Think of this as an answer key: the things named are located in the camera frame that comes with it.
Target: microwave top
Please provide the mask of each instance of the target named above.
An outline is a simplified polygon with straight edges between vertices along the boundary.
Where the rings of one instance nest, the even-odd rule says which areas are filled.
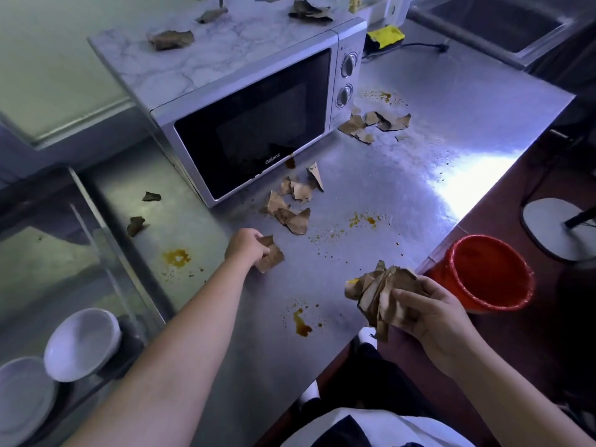
[[[334,10],[333,22],[317,24],[290,18],[293,0],[275,3],[224,0],[228,13],[216,21],[195,21],[218,0],[193,3],[185,12],[148,22],[151,26],[108,29],[89,43],[116,80],[150,115],[195,89],[337,27],[356,17]],[[167,29],[191,30],[194,42],[182,49],[157,52],[147,37]]]

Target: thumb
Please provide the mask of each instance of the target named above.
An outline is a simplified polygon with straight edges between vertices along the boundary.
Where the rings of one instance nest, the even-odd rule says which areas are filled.
[[[391,295],[404,306],[416,309],[421,314],[429,315],[437,312],[437,301],[428,296],[422,296],[399,288],[394,288],[391,291]]]

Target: red trash bin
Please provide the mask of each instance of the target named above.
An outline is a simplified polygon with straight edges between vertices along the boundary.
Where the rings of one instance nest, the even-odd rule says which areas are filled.
[[[521,309],[536,289],[534,273],[522,256],[487,235],[460,238],[427,274],[469,312]]]

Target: stand base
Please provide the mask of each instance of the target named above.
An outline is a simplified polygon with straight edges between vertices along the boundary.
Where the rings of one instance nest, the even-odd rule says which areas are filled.
[[[545,251],[559,259],[581,262],[596,257],[596,223],[589,220],[573,229],[563,225],[581,212],[570,202],[546,198],[526,205],[521,219],[532,239]]]

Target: shoe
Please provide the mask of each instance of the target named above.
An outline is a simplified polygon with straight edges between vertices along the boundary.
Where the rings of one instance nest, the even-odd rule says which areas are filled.
[[[377,339],[373,337],[375,333],[375,328],[371,328],[370,326],[363,327],[354,339],[355,348],[358,349],[363,343],[369,343],[374,349],[377,349]]]
[[[313,398],[321,398],[321,394],[319,394],[319,386],[317,386],[317,380],[313,381],[310,386],[308,386],[308,388],[302,392],[302,395],[298,397],[298,407],[301,408],[306,402],[312,400]]]

